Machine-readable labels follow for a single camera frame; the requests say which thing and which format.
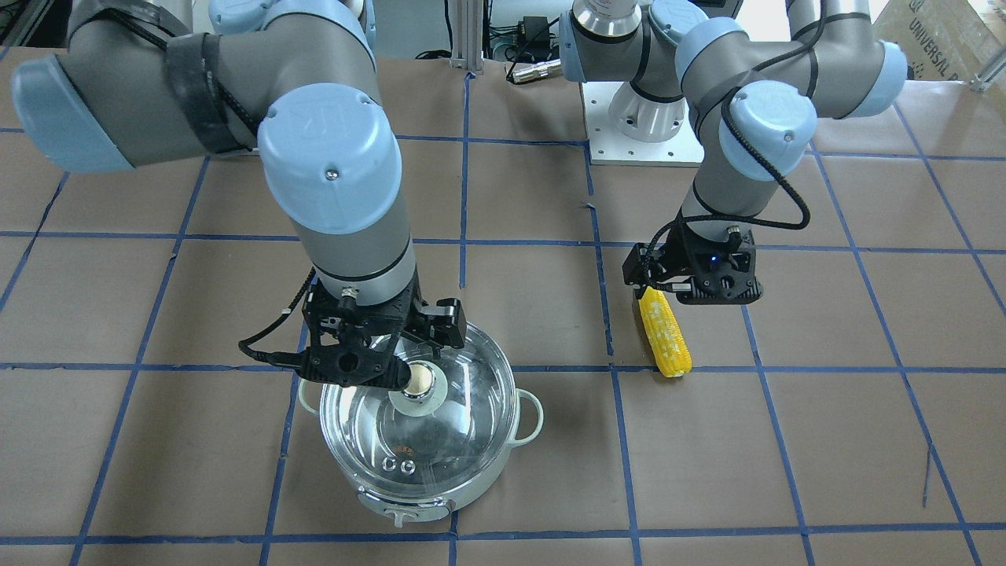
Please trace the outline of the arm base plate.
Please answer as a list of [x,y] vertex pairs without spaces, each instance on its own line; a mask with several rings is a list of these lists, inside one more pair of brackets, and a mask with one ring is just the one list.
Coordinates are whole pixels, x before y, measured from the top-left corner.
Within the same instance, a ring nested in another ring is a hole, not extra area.
[[594,165],[697,167],[703,149],[684,99],[650,101],[629,83],[582,84],[590,162]]

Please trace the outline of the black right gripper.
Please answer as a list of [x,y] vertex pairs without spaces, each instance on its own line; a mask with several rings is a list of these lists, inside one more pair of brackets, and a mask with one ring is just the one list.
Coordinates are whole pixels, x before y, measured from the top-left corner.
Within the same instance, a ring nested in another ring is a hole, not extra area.
[[405,329],[417,280],[387,302],[363,306],[334,296],[313,282],[303,312],[309,344],[297,373],[309,382],[402,390],[409,383],[406,362],[393,355]]

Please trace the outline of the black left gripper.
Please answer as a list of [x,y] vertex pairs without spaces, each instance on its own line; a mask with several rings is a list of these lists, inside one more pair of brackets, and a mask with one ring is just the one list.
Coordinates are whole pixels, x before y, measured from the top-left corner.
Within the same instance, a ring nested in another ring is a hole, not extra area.
[[668,239],[668,272],[684,277],[672,293],[685,305],[745,305],[764,295],[754,276],[751,230],[730,226],[725,241],[704,239],[690,228],[675,228]]

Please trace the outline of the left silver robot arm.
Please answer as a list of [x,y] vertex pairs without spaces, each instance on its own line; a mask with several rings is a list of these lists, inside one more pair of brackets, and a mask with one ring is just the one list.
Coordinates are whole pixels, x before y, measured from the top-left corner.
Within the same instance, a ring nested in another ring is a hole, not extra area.
[[789,42],[754,42],[736,19],[690,1],[575,1],[558,19],[565,78],[618,83],[606,117],[622,136],[658,143],[690,130],[702,147],[678,214],[622,266],[636,297],[758,300],[752,226],[808,226],[787,176],[818,120],[880,114],[909,79],[866,1],[790,1],[786,14]]

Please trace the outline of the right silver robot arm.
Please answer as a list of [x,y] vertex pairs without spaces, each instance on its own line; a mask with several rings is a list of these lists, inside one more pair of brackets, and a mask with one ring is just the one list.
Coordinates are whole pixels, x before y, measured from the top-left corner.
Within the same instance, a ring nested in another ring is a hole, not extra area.
[[144,1],[79,1],[68,50],[11,79],[23,129],[72,173],[256,151],[314,272],[305,351],[248,357],[313,382],[402,390],[417,289],[402,158],[366,1],[215,1],[211,33]]

